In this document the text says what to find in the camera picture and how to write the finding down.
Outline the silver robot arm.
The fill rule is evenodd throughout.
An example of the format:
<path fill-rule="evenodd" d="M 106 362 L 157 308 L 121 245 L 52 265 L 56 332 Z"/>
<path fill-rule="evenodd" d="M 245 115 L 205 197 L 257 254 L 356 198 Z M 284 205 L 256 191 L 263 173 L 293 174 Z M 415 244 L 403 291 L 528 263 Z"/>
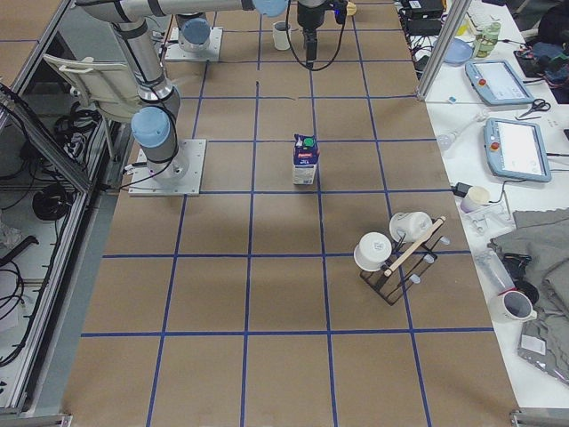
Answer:
<path fill-rule="evenodd" d="M 177 14 L 178 41 L 186 52 L 200 52 L 210 43 L 211 27 L 204 12 Z"/>
<path fill-rule="evenodd" d="M 180 156 L 176 119 L 180 94 L 165 74 L 150 39 L 147 17 L 174 16 L 188 44 L 204 46 L 211 29 L 207 12 L 257 11 L 276 17 L 290 11 L 289 1 L 78 1 L 93 18 L 110 24 L 138 86 L 142 108 L 131 122 L 132 133 L 147 159 L 149 175 L 165 179 L 186 172 Z"/>

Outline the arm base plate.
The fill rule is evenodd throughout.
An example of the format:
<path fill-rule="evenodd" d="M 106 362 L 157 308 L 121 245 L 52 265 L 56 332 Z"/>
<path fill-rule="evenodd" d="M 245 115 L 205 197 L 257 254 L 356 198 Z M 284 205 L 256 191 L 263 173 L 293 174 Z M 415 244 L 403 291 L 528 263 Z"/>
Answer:
<path fill-rule="evenodd" d="M 166 170 L 158 174 L 160 168 L 150 163 L 133 169 L 133 185 L 127 190 L 135 197 L 173 197 L 198 196 L 203 176 L 207 140 L 179 140 L 177 156 Z"/>
<path fill-rule="evenodd" d="M 209 39 L 204 44 L 191 44 L 179 36 L 179 29 L 174 27 L 166 46 L 166 61 L 217 62 L 220 58 L 220 47 L 223 28 L 213 27 Z"/>

